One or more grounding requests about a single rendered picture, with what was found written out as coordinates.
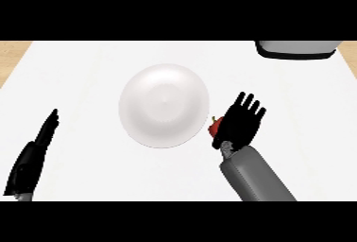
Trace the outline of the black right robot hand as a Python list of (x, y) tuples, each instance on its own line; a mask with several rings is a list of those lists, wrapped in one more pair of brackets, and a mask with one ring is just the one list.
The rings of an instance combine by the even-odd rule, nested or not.
[(232, 143), (235, 151), (251, 144), (266, 112), (267, 109), (260, 106), (254, 94), (247, 95), (245, 92), (241, 92), (219, 124), (213, 142), (214, 149), (220, 149), (226, 141)]

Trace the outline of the red bell pepper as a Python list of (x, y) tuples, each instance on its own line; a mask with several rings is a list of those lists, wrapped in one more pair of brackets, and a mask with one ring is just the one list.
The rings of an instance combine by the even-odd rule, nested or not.
[(219, 126), (220, 126), (220, 122), (223, 120), (223, 116), (220, 117), (220, 119), (216, 119), (216, 117), (213, 116), (213, 125), (208, 127), (208, 132), (213, 136), (213, 138), (216, 138), (217, 135), (217, 130), (219, 130)]

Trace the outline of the white round plate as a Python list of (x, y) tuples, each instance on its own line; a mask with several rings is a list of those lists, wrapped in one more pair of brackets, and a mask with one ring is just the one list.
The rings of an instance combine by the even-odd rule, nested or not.
[(177, 64), (145, 68), (123, 89), (118, 114), (130, 137), (145, 146), (172, 148), (201, 131), (210, 94), (198, 74)]

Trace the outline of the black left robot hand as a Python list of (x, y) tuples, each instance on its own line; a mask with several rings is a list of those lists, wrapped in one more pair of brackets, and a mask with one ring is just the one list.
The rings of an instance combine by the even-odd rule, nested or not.
[(34, 194), (45, 164), (45, 156), (58, 126), (59, 114), (58, 110), (54, 110), (43, 122), (37, 139), (28, 142), (18, 155), (8, 179), (5, 196), (15, 197), (17, 194)]

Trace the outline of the white placemat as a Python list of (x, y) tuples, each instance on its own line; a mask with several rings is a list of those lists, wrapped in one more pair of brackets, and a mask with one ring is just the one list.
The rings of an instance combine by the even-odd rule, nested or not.
[(14, 162), (51, 114), (40, 200), (232, 200), (213, 138), (145, 147), (118, 116), (124, 86), (147, 67), (194, 70), (222, 116), (239, 94), (267, 113), (253, 145), (301, 200), (357, 200), (357, 77), (341, 56), (272, 60), (251, 42), (36, 42), (0, 88), (0, 196)]

